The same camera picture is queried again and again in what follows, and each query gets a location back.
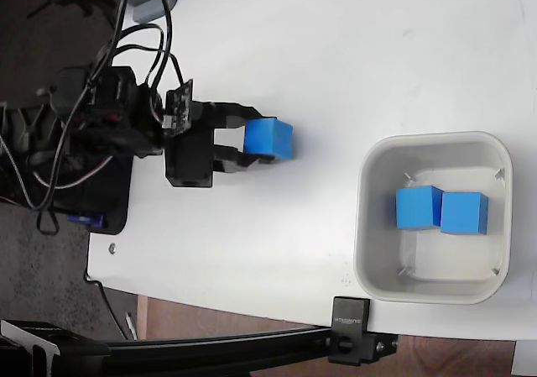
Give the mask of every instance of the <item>wooden floor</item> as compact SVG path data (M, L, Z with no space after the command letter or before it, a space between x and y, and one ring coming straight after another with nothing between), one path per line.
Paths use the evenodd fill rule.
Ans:
M299 324L246 317L141 297L141 338L198 338L274 331ZM399 350L376 364L353 368L325 359L253 373L263 377L510 376L514 342L400 337Z

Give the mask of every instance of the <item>floor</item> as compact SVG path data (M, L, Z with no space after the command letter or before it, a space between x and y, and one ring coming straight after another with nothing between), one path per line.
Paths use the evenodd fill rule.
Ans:
M25 15L41 0L0 0L0 100L33 93L65 65L84 65L110 36L97 12L53 6ZM60 235L35 231L34 214L0 204L0 318L52 322L91 338L116 339L96 287L82 282L88 233L61 221ZM109 291L123 319L137 298ZM293 324L142 299L138 329L147 338L187 338L282 329ZM324 359L257 372L258 376L507 376L514 343L402 337L396 355L349 368Z
M111 34L97 13L51 7L26 20L42 0L0 0L0 101L29 96L66 65L90 62ZM82 281L89 234L61 221L60 234L35 230L35 215L0 203L0 319L54 323L91 338L119 339L98 289ZM120 318L137 298L110 291Z

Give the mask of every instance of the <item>blue cube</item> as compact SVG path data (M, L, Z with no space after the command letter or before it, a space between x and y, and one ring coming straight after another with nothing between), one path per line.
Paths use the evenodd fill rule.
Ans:
M441 225L443 191L417 186L397 191L397 228L425 230Z
M278 160L293 158L293 127L276 118L246 122L244 153L267 154Z
M441 231L452 234L487 234L488 198L479 192L446 192L442 202Z

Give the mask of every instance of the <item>white table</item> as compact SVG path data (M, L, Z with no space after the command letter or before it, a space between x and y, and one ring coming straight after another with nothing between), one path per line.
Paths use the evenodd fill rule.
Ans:
M353 271L366 152L390 135L482 130L514 163L503 287L475 306L375 301L369 329L537 339L537 0L179 0L173 18L173 51L195 79L195 98L253 105L293 124L296 160L215 174L212 189L173 188L163 157L135 160L126 227L91 236L92 277L165 300L330 325L334 296L367 296ZM150 31L134 41L158 42ZM138 51L117 63L142 79L152 59ZM170 67L160 92L175 87ZM233 132L218 136L240 144Z

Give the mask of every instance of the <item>plastic bin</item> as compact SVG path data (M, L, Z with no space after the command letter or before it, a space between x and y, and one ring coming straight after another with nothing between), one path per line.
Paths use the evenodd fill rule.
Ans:
M487 235L398 230L395 193L407 186L475 191L489 198ZM362 163L355 272L373 298L475 304L492 296L509 267L513 165L491 134L387 138Z

